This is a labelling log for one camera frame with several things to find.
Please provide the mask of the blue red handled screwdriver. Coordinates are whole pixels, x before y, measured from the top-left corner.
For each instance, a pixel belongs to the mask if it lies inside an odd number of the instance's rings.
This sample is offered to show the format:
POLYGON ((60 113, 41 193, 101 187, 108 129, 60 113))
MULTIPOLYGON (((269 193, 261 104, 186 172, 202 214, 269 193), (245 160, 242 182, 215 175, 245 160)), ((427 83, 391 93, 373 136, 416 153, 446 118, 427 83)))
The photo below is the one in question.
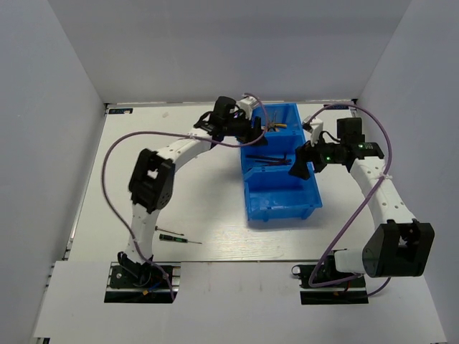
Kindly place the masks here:
POLYGON ((158 226, 155 226, 155 230, 156 231, 160 231, 160 232, 163 232, 163 233, 167 233, 167 234, 172 234, 172 235, 175 235, 175 236, 181 236, 183 237, 185 234, 183 233, 179 233, 179 232, 176 232, 176 231, 169 231, 169 230, 166 230, 166 229, 162 229, 158 226))

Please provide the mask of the blue plastic three-compartment bin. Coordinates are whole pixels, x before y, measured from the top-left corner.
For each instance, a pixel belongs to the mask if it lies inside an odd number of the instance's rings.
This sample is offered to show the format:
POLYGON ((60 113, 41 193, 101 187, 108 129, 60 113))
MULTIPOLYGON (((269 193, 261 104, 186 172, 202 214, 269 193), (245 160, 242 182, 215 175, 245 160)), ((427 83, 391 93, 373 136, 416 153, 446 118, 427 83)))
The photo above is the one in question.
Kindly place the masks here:
POLYGON ((267 132, 268 145, 248 146, 240 150, 247 225, 261 229, 268 223, 305 220, 323 206, 314 176, 308 180, 288 174, 295 162, 295 149, 306 142, 301 117, 295 103, 266 105, 269 119, 288 127, 279 132, 267 132), (247 159, 247 155, 286 156, 289 166, 261 166, 247 159))

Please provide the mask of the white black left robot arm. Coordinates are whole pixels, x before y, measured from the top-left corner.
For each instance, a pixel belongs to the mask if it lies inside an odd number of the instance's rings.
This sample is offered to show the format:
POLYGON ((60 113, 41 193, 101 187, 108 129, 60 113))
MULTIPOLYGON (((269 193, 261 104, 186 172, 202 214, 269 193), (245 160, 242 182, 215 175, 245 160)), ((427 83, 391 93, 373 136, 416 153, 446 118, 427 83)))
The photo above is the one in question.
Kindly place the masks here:
POLYGON ((246 94, 238 101, 220 96, 188 133, 177 134, 178 140, 164 148, 140 152, 128 184, 133 217, 124 251, 133 262, 126 275, 134 285, 143 286, 151 279, 152 270, 144 262, 153 258, 153 233, 160 211, 171 200, 175 173, 216 145, 242 148, 268 144, 261 119, 252 119, 256 107, 267 112, 254 95, 246 94))

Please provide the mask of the black green handled screwdriver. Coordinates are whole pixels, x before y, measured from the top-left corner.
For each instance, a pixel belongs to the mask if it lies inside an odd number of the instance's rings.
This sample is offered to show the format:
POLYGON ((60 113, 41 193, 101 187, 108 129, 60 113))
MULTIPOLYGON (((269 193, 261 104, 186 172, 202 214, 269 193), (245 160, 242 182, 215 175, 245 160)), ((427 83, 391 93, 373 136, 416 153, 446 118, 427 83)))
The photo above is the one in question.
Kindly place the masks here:
POLYGON ((194 241, 190 241, 188 239, 182 238, 182 237, 171 236, 171 235, 166 235, 166 234, 160 234, 159 239, 165 242, 202 244, 201 242, 194 242, 194 241))

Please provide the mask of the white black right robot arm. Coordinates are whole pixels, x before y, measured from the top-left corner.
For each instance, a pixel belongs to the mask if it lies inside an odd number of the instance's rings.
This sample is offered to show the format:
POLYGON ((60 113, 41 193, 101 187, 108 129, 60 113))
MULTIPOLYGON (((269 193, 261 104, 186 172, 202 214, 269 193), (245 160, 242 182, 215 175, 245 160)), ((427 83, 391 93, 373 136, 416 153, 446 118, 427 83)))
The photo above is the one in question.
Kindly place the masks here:
POLYGON ((308 180, 330 164, 346 167, 359 185, 371 212, 375 231, 361 249, 338 250, 323 268, 325 280, 339 286, 352 274, 369 277, 418 277, 423 274, 435 232, 407 208, 389 178, 382 149, 366 140, 361 119, 336 121, 337 139, 328 143, 322 120, 306 118, 310 139, 295 150, 289 174, 308 180))

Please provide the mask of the small brown hex key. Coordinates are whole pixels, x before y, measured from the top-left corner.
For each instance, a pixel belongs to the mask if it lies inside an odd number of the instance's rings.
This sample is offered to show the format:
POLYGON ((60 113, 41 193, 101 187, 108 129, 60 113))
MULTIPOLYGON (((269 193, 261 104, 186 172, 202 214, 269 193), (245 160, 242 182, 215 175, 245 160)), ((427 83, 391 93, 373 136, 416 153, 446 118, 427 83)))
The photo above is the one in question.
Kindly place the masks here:
POLYGON ((289 166, 291 164, 291 159, 286 156, 279 158, 275 156, 247 155, 247 159, 261 166, 289 166))

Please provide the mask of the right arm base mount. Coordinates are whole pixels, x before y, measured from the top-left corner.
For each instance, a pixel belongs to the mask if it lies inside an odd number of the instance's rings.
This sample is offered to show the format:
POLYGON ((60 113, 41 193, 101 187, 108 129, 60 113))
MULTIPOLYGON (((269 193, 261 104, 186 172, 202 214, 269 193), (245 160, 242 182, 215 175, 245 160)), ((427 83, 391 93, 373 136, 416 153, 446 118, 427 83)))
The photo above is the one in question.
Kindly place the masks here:
POLYGON ((312 280, 314 264, 297 264, 291 274, 300 282, 302 305, 364 305, 369 303, 366 282, 355 274, 338 272, 332 263, 323 263, 312 280))

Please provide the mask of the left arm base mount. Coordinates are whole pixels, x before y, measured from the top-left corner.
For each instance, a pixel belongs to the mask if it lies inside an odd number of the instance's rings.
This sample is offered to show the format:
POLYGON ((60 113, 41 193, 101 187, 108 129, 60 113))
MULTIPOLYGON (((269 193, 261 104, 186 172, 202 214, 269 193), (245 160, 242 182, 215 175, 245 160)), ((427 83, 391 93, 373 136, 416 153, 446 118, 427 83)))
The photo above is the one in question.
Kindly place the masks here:
POLYGON ((179 264, 134 262, 119 252, 109 269, 106 304, 171 304, 179 291, 179 264))

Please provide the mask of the yellow needle-nose pliers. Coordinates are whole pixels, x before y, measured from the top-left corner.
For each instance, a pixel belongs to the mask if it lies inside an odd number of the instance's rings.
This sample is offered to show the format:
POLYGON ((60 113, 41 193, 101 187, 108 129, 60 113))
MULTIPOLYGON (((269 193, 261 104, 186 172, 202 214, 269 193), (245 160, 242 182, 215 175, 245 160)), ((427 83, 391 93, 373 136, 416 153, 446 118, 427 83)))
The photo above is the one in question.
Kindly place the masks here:
POLYGON ((286 129, 288 127, 285 123, 278 122, 276 120, 276 117, 277 117, 277 113, 274 112, 273 118, 269 119, 266 125, 267 132, 279 132, 282 129, 286 129))

